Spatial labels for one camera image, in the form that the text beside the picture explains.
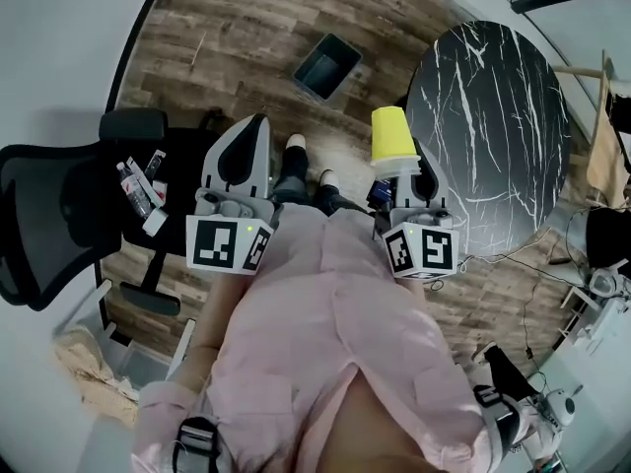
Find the floor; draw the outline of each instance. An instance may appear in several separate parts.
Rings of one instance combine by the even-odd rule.
[[[362,203],[373,180],[372,110],[404,95],[423,51],[469,19],[450,0],[157,0],[136,44],[119,106],[159,107],[171,125],[183,126],[196,126],[212,106],[233,119],[264,112],[272,123],[276,172],[286,140],[301,132],[308,140],[310,179],[335,169],[342,192]],[[327,104],[310,99],[292,79],[326,33],[343,37],[363,54],[361,66]],[[584,152],[578,130],[575,135],[575,150]],[[571,183],[566,197],[572,195]],[[536,267],[562,256],[564,245],[549,233],[515,258]],[[126,244],[104,260],[104,277],[115,285],[138,284],[150,256]],[[495,339],[524,373],[533,372],[525,353],[524,313],[534,360],[541,363],[567,322],[569,312],[559,309],[567,286],[506,259],[471,260],[465,270],[446,279],[440,291],[428,286],[429,308],[450,345],[473,352],[477,344]],[[159,291],[181,299],[178,318],[133,308],[117,286],[108,295],[108,313],[121,333],[172,354],[211,285],[210,274],[191,271],[182,259],[169,256]]]

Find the jeans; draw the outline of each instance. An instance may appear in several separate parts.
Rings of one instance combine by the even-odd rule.
[[[302,147],[286,149],[283,154],[280,178],[274,185],[269,199],[278,203],[310,205],[326,216],[333,215],[339,209],[357,210],[366,214],[364,209],[344,198],[339,193],[339,189],[332,185],[320,186],[312,200],[307,192],[308,168],[309,159]]]

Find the black marble table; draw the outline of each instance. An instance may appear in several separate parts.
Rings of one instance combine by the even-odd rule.
[[[406,115],[447,176],[461,252],[506,254],[545,222],[570,131],[556,76],[525,37],[485,21],[449,30],[425,52]]]

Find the pink shirt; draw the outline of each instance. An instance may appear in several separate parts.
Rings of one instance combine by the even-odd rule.
[[[197,397],[170,382],[141,393],[135,471],[159,471],[180,423],[201,413],[218,423],[239,471],[315,472],[358,370],[428,461],[488,471],[490,440],[467,378],[434,319],[394,283],[372,232],[359,212],[326,218],[285,206],[203,401],[192,412]]]

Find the small bottle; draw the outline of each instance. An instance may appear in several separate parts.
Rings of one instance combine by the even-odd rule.
[[[140,182],[138,182],[136,175],[134,175],[124,163],[119,163],[116,165],[116,168],[118,169],[118,175],[120,177],[120,186],[123,191],[125,191],[127,199],[131,203],[134,211],[141,218],[147,219],[153,208],[145,191],[142,190],[142,186]]]

